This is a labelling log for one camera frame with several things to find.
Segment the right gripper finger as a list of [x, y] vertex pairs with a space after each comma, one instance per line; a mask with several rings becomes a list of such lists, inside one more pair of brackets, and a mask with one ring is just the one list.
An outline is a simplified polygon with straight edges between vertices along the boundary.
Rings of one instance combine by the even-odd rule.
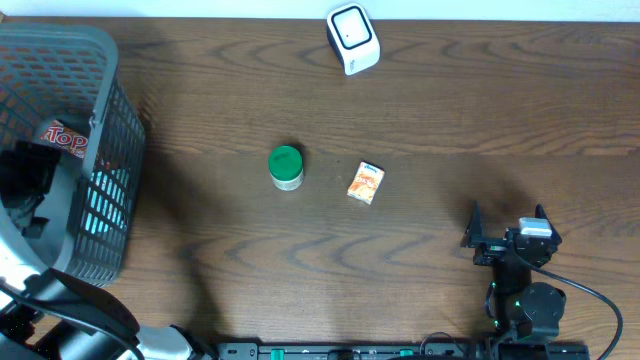
[[466, 230], [461, 239], [461, 246], [464, 248], [477, 248], [485, 243], [483, 234], [483, 223], [479, 203], [475, 202]]
[[552, 235], [556, 232], [556, 229], [553, 226], [552, 222], [549, 220], [542, 204], [536, 205], [534, 217], [539, 220], [541, 226], [549, 235]]

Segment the red Top snack bar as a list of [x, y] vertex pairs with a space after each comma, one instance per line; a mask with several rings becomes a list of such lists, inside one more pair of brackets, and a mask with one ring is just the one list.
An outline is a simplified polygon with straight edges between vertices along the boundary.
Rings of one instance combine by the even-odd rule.
[[34, 139], [38, 144], [60, 150], [79, 164], [86, 160], [91, 140], [89, 135], [82, 135], [58, 119], [42, 124]]

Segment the light blue wipes pack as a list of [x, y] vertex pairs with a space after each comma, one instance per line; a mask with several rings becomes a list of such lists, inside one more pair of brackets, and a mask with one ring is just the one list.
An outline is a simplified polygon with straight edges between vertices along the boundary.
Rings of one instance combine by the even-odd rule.
[[83, 227], [92, 235], [106, 234], [111, 229], [127, 229], [127, 185], [129, 174], [124, 169], [93, 172], [87, 189], [89, 212]]

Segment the small orange carton box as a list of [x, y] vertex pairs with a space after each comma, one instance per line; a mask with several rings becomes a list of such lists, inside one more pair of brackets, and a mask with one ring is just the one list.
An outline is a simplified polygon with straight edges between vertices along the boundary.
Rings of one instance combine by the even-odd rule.
[[385, 171], [383, 169], [366, 162], [361, 162], [352, 183], [347, 189], [347, 195], [370, 205], [384, 176]]

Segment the green lid jar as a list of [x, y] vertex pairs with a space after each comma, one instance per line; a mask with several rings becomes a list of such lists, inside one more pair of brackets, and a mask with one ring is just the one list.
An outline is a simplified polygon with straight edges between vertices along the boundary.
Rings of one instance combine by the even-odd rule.
[[304, 181], [303, 157], [292, 146], [275, 148], [268, 158], [268, 167], [273, 184], [282, 191], [293, 191]]

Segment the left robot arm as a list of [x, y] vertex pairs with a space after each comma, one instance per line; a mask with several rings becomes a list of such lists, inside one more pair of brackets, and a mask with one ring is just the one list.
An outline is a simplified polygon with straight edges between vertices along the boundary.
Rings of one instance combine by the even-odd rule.
[[19, 142], [1, 153], [1, 356], [7, 359], [216, 359], [186, 330], [140, 325], [109, 292], [47, 268], [26, 238], [46, 219], [36, 208], [49, 192], [61, 153]]

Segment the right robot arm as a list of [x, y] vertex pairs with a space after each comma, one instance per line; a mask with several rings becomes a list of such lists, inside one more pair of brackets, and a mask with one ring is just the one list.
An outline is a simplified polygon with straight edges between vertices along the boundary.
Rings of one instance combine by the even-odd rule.
[[496, 333], [484, 341], [489, 359], [548, 359], [547, 345], [559, 335], [566, 294], [545, 282], [534, 282], [532, 273], [548, 263], [562, 239], [544, 209], [522, 217], [516, 228], [502, 237], [484, 234], [480, 208], [472, 215], [461, 245], [475, 251], [473, 263], [492, 269], [492, 283], [485, 299], [485, 311], [494, 320]]

